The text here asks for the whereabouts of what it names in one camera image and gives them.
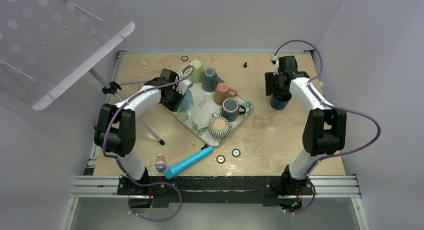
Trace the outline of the light blue ceramic mug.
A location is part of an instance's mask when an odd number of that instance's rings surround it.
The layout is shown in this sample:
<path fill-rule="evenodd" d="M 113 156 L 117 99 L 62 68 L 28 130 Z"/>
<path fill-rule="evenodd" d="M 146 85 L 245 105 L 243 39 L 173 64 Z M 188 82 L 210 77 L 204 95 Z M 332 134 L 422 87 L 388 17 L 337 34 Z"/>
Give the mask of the light blue ceramic mug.
<path fill-rule="evenodd" d="M 189 111 L 194 105 L 194 98 L 191 90 L 187 90 L 181 103 L 179 104 L 179 110 Z"/>

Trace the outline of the navy blue mug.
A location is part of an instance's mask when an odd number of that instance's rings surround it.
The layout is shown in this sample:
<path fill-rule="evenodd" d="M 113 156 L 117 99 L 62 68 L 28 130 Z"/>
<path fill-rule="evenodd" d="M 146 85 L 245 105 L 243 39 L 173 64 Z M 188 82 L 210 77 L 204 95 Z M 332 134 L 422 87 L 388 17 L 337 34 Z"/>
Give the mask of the navy blue mug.
<path fill-rule="evenodd" d="M 283 110 L 292 98 L 291 94 L 271 95 L 270 106 L 275 110 Z"/>

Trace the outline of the dark teal mug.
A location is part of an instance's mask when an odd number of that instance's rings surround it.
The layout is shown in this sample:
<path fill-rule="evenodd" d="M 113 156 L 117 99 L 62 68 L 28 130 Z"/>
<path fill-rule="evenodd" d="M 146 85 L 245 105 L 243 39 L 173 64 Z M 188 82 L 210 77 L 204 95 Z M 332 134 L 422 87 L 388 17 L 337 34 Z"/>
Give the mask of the dark teal mug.
<path fill-rule="evenodd" d="M 212 93 L 216 90 L 219 83 L 224 83 L 214 68 L 206 68 L 202 75 L 202 89 L 205 92 Z"/>

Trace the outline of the dark grey-green mug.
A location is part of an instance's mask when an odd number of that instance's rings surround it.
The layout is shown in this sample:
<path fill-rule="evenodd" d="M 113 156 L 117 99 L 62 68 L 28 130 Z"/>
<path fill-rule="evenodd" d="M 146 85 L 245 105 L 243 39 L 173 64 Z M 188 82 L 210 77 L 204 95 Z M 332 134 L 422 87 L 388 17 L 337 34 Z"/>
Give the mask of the dark grey-green mug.
<path fill-rule="evenodd" d="M 227 119 L 229 122 L 234 122 L 241 115 L 244 115 L 247 109 L 241 106 L 235 98 L 227 98 L 221 104 L 220 116 Z"/>

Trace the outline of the terracotta flower mug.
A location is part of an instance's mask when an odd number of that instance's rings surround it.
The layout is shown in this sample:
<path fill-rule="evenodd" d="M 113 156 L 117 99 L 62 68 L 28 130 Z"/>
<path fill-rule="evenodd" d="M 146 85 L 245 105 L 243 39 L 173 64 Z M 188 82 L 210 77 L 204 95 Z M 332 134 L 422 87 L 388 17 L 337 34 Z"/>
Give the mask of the terracotta flower mug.
<path fill-rule="evenodd" d="M 215 104 L 221 106 L 222 103 L 228 98 L 235 98 L 238 95 L 238 92 L 229 87 L 226 83 L 218 83 L 214 91 L 213 101 Z"/>

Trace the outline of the grey ribbed mug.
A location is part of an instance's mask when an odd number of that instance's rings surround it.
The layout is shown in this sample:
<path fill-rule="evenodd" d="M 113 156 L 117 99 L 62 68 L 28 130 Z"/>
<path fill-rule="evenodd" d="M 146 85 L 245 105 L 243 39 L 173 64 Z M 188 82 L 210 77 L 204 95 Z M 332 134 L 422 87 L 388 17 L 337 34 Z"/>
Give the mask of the grey ribbed mug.
<path fill-rule="evenodd" d="M 221 140 L 230 134 L 231 125 L 226 118 L 214 112 L 208 123 L 207 130 L 214 139 Z"/>

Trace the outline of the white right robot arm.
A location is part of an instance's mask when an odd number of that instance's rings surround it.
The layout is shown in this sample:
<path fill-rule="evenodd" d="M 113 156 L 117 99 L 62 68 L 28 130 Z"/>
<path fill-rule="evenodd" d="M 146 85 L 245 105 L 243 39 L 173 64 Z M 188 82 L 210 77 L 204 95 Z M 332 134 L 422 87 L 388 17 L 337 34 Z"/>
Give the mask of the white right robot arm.
<path fill-rule="evenodd" d="M 275 189 L 292 194 L 308 183 L 308 176 L 325 157 L 342 150 L 346 140 L 347 113 L 337 110 L 317 91 L 294 56 L 272 56 L 273 72 L 265 73 L 265 94 L 280 102 L 294 96 L 308 112 L 302 134 L 303 148 L 287 165 Z"/>

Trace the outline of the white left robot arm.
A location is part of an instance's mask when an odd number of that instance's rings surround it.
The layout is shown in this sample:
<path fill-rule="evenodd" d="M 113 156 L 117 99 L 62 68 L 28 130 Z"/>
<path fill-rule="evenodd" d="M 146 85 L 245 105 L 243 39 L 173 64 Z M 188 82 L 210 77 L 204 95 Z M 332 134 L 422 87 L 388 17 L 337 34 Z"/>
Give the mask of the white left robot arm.
<path fill-rule="evenodd" d="M 95 127 L 94 143 L 101 147 L 106 158 L 113 159 L 130 181 L 129 187 L 138 195 L 146 193 L 152 184 L 144 164 L 134 152 L 136 121 L 149 108 L 163 105 L 176 112 L 193 83 L 190 76 L 194 67 L 188 65 L 184 76 L 163 69 L 160 76 L 148 80 L 133 95 L 116 104 L 105 103 Z"/>

